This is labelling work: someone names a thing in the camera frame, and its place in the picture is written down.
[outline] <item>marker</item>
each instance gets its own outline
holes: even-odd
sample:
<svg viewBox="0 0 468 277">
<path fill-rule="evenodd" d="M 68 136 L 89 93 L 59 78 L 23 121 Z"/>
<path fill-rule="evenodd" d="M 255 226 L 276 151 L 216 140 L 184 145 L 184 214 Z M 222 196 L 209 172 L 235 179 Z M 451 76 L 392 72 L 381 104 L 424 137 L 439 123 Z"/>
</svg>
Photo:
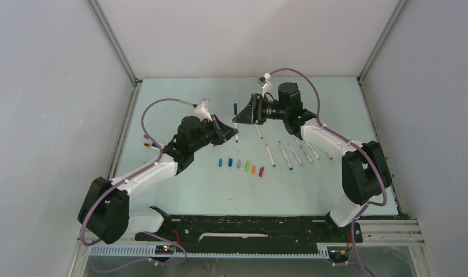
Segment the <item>marker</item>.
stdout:
<svg viewBox="0 0 468 277">
<path fill-rule="evenodd" d="M 289 143 L 288 143 L 288 147 L 290 147 L 290 150 L 293 152 L 293 155 L 295 155 L 295 157 L 297 157 L 298 162 L 300 163 L 300 165 L 302 165 L 303 162 L 300 159 L 300 157 L 298 156 L 298 154 L 295 152 L 295 149 L 293 149 L 293 147 L 291 147 L 291 144 L 289 144 Z"/>
<path fill-rule="evenodd" d="M 237 103 L 234 103 L 234 115 L 237 115 Z M 237 130 L 237 123 L 234 123 L 234 127 Z M 239 142 L 239 135 L 235 134 L 235 142 Z"/>
<path fill-rule="evenodd" d="M 280 148 L 281 148 L 281 152 L 283 153 L 284 159 L 286 160 L 286 163 L 288 164 L 288 168 L 290 170 L 293 170 L 293 166 L 291 166 L 290 158 L 288 158 L 288 154 L 284 150 L 284 147 L 283 147 L 283 144 L 281 143 L 281 141 L 280 141 Z"/>
<path fill-rule="evenodd" d="M 257 130 L 257 133 L 259 134 L 259 137 L 261 137 L 261 139 L 263 139 L 263 134 L 261 134 L 261 130 L 259 129 L 259 127 L 256 125 L 256 130 Z"/>
<path fill-rule="evenodd" d="M 271 161 L 271 164 L 273 165 L 273 167 L 276 167 L 275 160 L 273 159 L 273 155 L 271 155 L 271 150 L 269 150 L 269 146 L 267 143 L 266 143 L 266 151 L 268 151 L 268 156 Z"/>
<path fill-rule="evenodd" d="M 315 152 L 315 149 L 313 149 L 313 147 L 311 146 L 311 144 L 308 142 L 308 141 L 305 141 L 305 143 L 307 143 L 308 147 L 310 148 L 310 150 L 312 150 L 312 152 L 314 153 L 315 155 L 315 158 L 317 158 L 317 160 L 320 160 L 320 156 L 317 154 L 317 152 Z"/>
<path fill-rule="evenodd" d="M 298 146 L 300 146 L 300 149 L 302 149 L 302 151 L 305 153 L 305 155 L 307 156 L 307 158 L 309 159 L 309 161 L 311 163 L 313 163 L 313 160 L 312 158 L 310 157 L 310 155 L 307 153 L 307 151 L 305 151 L 305 148 L 302 146 L 302 144 L 300 144 L 300 142 L 295 138 L 295 141 L 297 142 Z"/>
</svg>

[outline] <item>metal beam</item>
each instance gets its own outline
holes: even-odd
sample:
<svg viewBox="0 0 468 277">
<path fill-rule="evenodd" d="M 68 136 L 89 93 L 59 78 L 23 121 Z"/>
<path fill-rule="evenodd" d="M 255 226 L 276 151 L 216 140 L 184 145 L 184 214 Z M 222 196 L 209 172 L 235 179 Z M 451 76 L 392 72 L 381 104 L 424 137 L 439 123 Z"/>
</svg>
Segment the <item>metal beam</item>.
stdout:
<svg viewBox="0 0 468 277">
<path fill-rule="evenodd" d="M 395 23 L 397 22 L 397 19 L 400 17 L 402 14 L 402 10 L 405 7 L 409 0 L 399 0 L 397 5 L 395 6 L 394 12 L 388 19 L 387 25 L 383 29 L 383 32 L 381 33 L 380 37 L 378 38 L 378 41 L 375 44 L 375 47 L 373 48 L 370 56 L 368 57 L 368 60 L 365 63 L 365 66 L 361 70 L 360 75 L 358 76 L 360 82 L 363 82 L 364 79 L 366 78 L 366 75 L 368 74 L 368 71 L 372 67 L 373 63 L 375 62 L 375 59 L 378 57 L 378 54 L 380 53 L 381 49 L 383 48 L 385 42 L 388 39 L 388 36 L 390 32 L 393 30 Z"/>
<path fill-rule="evenodd" d="M 136 80 L 137 77 L 135 77 L 135 73 L 133 73 L 132 67 L 128 63 L 128 60 L 125 57 L 125 53 L 123 53 L 122 48 L 120 47 L 120 44 L 118 43 L 117 37 L 113 33 L 113 30 L 110 27 L 110 24 L 108 23 L 108 20 L 106 20 L 106 17 L 104 16 L 103 10 L 101 9 L 101 6 L 98 3 L 98 0 L 86 0 L 86 2 L 89 5 L 89 8 L 91 9 L 91 12 L 95 15 L 96 20 L 98 21 L 104 36 L 110 42 L 111 48 L 113 48 L 113 51 L 117 55 L 118 59 L 120 60 L 120 63 L 122 64 L 123 68 L 125 69 L 128 77 L 130 78 L 130 81 L 132 82 L 133 85 L 136 85 Z"/>
</svg>

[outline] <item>floor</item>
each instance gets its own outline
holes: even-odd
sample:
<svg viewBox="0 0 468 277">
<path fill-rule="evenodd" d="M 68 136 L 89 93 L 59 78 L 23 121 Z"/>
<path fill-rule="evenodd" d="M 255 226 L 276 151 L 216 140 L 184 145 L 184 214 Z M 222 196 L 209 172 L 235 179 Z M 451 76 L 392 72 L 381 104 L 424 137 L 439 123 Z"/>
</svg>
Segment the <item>floor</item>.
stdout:
<svg viewBox="0 0 468 277">
<path fill-rule="evenodd" d="M 339 133 L 359 141 L 375 139 L 373 129 L 354 77 L 311 77 L 321 98 L 321 118 Z M 316 111 L 316 98 L 310 86 L 298 77 L 275 77 L 272 94 L 284 82 L 298 83 L 304 107 Z M 210 113 L 231 126 L 233 103 L 242 110 L 251 93 L 260 93 L 256 78 L 150 78 L 145 79 L 135 106 L 126 144 L 119 163 L 118 175 L 154 159 L 157 152 L 146 148 L 147 140 L 140 126 L 144 109 L 161 98 L 180 98 L 197 103 L 203 98 L 211 101 Z M 177 132 L 181 119 L 193 115 L 189 106 L 164 102 L 156 105 L 145 117 L 145 125 L 155 139 L 166 143 Z M 131 208 L 156 205 L 170 214 L 204 215 L 325 215 L 343 193 L 340 161 L 329 160 L 316 148 L 320 160 L 308 159 L 289 135 L 281 121 L 268 121 L 260 126 L 263 139 L 256 128 L 240 125 L 239 142 L 234 139 L 224 145 L 208 145 L 195 153 L 194 162 L 178 176 L 168 179 L 138 197 Z M 293 170 L 288 170 L 279 148 L 281 141 L 288 151 Z M 277 166 L 272 167 L 265 144 L 268 144 Z M 299 165 L 288 144 L 291 144 L 303 165 Z M 233 167 L 227 165 L 234 160 Z M 242 166 L 236 168 L 237 160 Z M 264 166 L 264 175 L 244 170 L 246 161 L 257 170 Z M 396 215 L 394 201 L 385 207 L 371 206 L 365 215 Z"/>
</svg>

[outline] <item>metal frame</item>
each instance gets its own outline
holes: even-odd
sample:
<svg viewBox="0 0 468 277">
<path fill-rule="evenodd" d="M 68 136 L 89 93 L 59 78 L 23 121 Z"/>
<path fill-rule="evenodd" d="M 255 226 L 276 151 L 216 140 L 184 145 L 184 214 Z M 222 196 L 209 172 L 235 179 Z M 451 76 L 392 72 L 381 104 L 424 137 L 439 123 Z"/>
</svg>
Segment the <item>metal frame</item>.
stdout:
<svg viewBox="0 0 468 277">
<path fill-rule="evenodd" d="M 111 178 L 117 172 L 117 167 L 122 155 L 122 150 L 125 144 L 128 130 L 130 128 L 130 123 L 132 121 L 132 114 L 138 99 L 138 94 L 141 88 L 141 82 L 136 78 L 133 69 L 131 68 L 128 60 L 126 59 L 125 53 L 121 49 L 117 38 L 115 37 L 113 30 L 111 29 L 106 17 L 100 7 L 98 0 L 86 0 L 89 4 L 90 10 L 95 15 L 100 27 L 103 30 L 103 34 L 110 42 L 110 46 L 113 48 L 117 57 L 119 58 L 123 68 L 125 69 L 127 75 L 132 82 L 134 89 L 131 93 L 128 107 L 126 109 L 125 116 L 122 121 L 121 130 L 115 143 L 113 157 L 109 165 L 108 177 Z M 378 131 L 374 125 L 373 118 L 371 116 L 370 108 L 368 105 L 368 100 L 365 96 L 364 88 L 362 83 L 364 82 L 365 77 L 368 74 L 368 71 L 372 67 L 375 59 L 383 48 L 386 40 L 388 39 L 391 31 L 393 30 L 398 18 L 401 16 L 402 11 L 408 0 L 399 0 L 398 4 L 395 6 L 394 11 L 392 12 L 391 17 L 389 18 L 383 32 L 381 33 L 377 43 L 375 44 L 370 56 L 368 57 L 361 74 L 358 77 L 358 81 L 361 87 L 362 97 L 364 99 L 366 108 L 368 110 L 368 115 L 373 125 L 373 130 L 375 136 L 378 138 Z M 363 236 L 363 242 L 359 243 L 358 246 L 408 246 L 409 251 L 412 257 L 414 264 L 415 272 L 418 277 L 427 277 L 435 276 L 433 271 L 433 265 L 429 258 L 427 248 L 424 243 L 424 238 L 422 237 L 421 230 L 416 220 L 386 220 L 386 219 L 361 219 L 358 221 L 361 225 L 361 232 Z M 87 240 L 95 239 L 96 237 L 90 233 L 86 232 L 85 235 Z M 159 244 L 159 242 L 144 242 L 144 241 L 135 241 L 135 237 L 122 237 L 117 241 L 116 245 L 105 246 L 106 248 L 116 248 L 123 245 L 129 246 L 140 246 L 141 248 L 149 248 L 150 245 Z M 345 246 L 343 243 L 319 243 L 317 246 L 319 248 L 326 249 L 327 247 L 339 247 Z M 74 248 L 73 258 L 70 261 L 67 277 L 81 277 L 85 273 L 86 264 L 88 257 L 91 253 L 93 247 L 103 247 L 102 244 L 97 244 L 96 246 L 86 247 L 80 243 L 79 240 L 76 242 Z M 121 256 L 120 252 L 108 254 L 109 256 Z"/>
</svg>

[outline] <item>gray wall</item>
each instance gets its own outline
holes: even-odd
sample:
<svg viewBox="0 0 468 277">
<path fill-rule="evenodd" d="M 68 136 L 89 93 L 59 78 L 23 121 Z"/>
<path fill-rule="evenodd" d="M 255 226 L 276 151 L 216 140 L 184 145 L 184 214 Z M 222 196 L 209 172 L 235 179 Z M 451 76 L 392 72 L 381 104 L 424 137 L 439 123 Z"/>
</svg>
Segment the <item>gray wall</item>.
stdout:
<svg viewBox="0 0 468 277">
<path fill-rule="evenodd" d="M 0 276 L 64 276 L 131 87 L 85 1 L 0 1 Z"/>
<path fill-rule="evenodd" d="M 364 88 L 439 275 L 468 275 L 468 1 L 410 1 Z"/>
</svg>

